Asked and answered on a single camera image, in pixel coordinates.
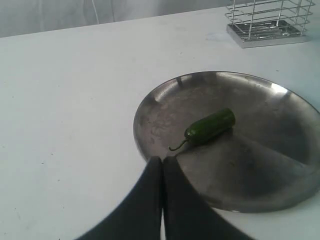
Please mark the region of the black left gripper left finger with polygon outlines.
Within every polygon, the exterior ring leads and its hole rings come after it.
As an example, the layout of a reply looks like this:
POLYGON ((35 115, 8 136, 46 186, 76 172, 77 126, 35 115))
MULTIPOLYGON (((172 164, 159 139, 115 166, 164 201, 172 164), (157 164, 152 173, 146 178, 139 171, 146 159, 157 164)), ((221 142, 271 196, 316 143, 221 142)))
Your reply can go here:
POLYGON ((163 208, 163 163, 149 159, 123 201, 80 240, 159 240, 163 208))

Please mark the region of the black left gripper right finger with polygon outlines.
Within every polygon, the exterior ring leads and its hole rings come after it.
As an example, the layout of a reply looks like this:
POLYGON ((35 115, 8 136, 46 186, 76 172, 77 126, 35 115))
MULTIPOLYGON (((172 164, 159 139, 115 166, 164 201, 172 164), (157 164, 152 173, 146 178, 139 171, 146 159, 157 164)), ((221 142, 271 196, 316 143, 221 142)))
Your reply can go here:
POLYGON ((193 188, 174 156, 163 160, 164 228, 167 240, 250 240, 193 188))

